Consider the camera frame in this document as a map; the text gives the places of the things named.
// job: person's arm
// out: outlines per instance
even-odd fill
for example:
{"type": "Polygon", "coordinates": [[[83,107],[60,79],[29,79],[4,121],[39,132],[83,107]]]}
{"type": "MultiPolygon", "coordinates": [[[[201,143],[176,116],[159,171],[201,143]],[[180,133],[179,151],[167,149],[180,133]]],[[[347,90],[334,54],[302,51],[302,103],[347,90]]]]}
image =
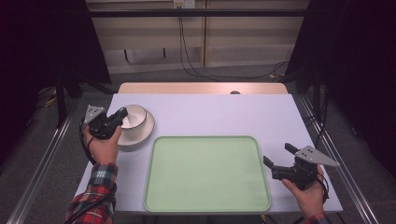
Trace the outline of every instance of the person's arm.
{"type": "MultiPolygon", "coordinates": [[[[66,214],[66,220],[87,205],[97,202],[115,188],[119,170],[116,160],[120,133],[121,128],[119,127],[110,139],[99,140],[96,138],[92,139],[88,129],[84,130],[86,142],[91,141],[89,150],[97,163],[92,167],[87,189],[71,202],[66,214]]],[[[116,199],[112,197],[84,212],[73,223],[113,223],[115,205],[116,199]]]]}
{"type": "MultiPolygon", "coordinates": [[[[318,179],[321,180],[323,171],[318,166],[318,179]]],[[[282,183],[290,190],[297,200],[297,204],[303,212],[305,224],[330,224],[331,221],[327,218],[323,211],[323,188],[319,182],[315,182],[309,189],[299,190],[297,186],[287,179],[283,179],[282,183]]]]}

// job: white bowl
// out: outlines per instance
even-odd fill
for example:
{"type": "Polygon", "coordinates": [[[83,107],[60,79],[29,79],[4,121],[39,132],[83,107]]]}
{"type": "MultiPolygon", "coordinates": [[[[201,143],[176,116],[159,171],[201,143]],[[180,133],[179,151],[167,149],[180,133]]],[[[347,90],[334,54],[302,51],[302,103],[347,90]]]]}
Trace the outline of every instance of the white bowl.
{"type": "Polygon", "coordinates": [[[128,115],[122,120],[122,129],[133,129],[146,120],[147,112],[143,106],[127,105],[125,107],[128,111],[128,115]]]}
{"type": "Polygon", "coordinates": [[[145,141],[154,129],[154,124],[154,117],[147,111],[147,118],[141,125],[132,129],[122,129],[119,145],[133,146],[145,141]]]}

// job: aluminum rail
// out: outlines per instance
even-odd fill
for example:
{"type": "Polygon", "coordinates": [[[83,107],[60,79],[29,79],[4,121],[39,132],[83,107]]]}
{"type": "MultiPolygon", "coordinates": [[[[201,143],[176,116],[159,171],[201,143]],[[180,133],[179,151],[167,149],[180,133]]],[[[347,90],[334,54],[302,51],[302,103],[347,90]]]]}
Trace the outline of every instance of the aluminum rail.
{"type": "Polygon", "coordinates": [[[55,157],[56,151],[61,144],[62,139],[64,138],[67,128],[69,127],[71,117],[76,110],[78,103],[79,99],[72,103],[68,117],[64,121],[63,125],[55,131],[55,134],[53,135],[52,140],[47,147],[43,159],[39,163],[37,169],[35,170],[35,174],[33,175],[27,188],[12,211],[7,224],[22,224],[26,219],[30,207],[35,200],[35,196],[40,190],[43,179],[50,167],[53,158],[55,157]]]}

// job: white table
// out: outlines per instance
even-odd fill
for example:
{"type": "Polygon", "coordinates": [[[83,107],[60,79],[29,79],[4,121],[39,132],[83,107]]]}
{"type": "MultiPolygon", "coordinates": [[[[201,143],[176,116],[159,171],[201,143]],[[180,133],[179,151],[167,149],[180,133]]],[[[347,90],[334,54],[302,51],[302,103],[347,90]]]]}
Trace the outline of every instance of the white table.
{"type": "MultiPolygon", "coordinates": [[[[152,142],[159,136],[173,135],[250,135],[262,154],[276,165],[292,166],[294,158],[284,149],[285,143],[296,147],[313,146],[291,95],[288,94],[115,94],[108,109],[113,114],[125,105],[142,105],[155,118],[150,138],[135,147],[121,147],[117,164],[117,211],[152,214],[143,205],[152,142]]],[[[91,174],[87,165],[77,193],[85,190],[91,174]]],[[[300,211],[294,197],[271,171],[264,167],[272,205],[264,213],[300,211]]],[[[329,177],[330,199],[327,212],[343,208],[329,177]]]]}

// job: table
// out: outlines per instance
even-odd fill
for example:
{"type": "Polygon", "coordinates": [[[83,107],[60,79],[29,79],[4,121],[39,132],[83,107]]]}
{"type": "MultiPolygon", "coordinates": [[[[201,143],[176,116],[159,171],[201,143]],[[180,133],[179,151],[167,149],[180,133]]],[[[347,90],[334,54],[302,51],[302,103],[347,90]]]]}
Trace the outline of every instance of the table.
{"type": "MultiPolygon", "coordinates": [[[[145,107],[156,125],[147,141],[120,147],[118,211],[155,215],[146,210],[143,198],[150,149],[159,136],[250,135],[257,139],[262,154],[282,166],[293,163],[293,156],[284,149],[286,142],[297,147],[313,145],[292,96],[278,83],[126,83],[114,95],[108,114],[128,104],[145,107]],[[231,95],[231,91],[242,94],[231,95]]],[[[78,193],[85,190],[91,168],[89,163],[78,193]]],[[[265,213],[300,211],[281,182],[270,178],[269,169],[265,172],[272,197],[272,205],[265,213]]],[[[328,212],[342,211],[332,183],[329,184],[330,199],[324,208],[328,212]]]]}

